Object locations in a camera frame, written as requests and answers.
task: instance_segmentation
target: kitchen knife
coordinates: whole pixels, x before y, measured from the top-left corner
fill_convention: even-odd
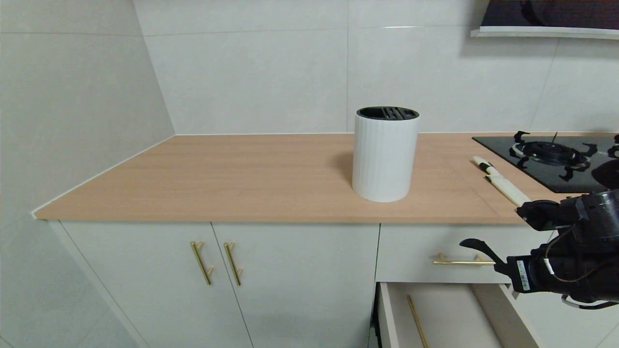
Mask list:
[[[490,162],[478,156],[473,156],[473,161],[486,173],[486,179],[516,206],[521,207],[525,202],[531,201],[526,194],[501,175]]]

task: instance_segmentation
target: drawer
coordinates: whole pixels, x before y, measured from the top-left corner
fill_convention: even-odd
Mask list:
[[[526,225],[391,225],[382,224],[377,282],[510,283],[494,271],[492,264],[462,265],[450,261],[490,258],[459,243],[466,238],[485,241],[503,260],[507,256],[530,253],[546,243],[551,232],[536,231]],[[443,264],[434,264],[444,255]]]
[[[383,348],[543,347],[503,284],[380,283],[378,325]]]

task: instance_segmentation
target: cabinet door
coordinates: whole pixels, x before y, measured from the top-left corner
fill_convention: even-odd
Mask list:
[[[151,348],[246,347],[249,335],[210,224],[63,222]],[[190,242],[203,241],[207,285]]]
[[[366,348],[378,225],[214,224],[254,348]],[[230,262],[227,262],[231,275]]]

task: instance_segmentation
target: range hood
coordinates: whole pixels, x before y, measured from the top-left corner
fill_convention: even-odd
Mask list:
[[[619,40],[618,0],[490,0],[471,37]]]

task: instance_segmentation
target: open drawer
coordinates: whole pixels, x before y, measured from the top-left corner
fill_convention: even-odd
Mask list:
[[[380,340],[383,348],[543,347],[514,301],[503,284],[380,283]]]

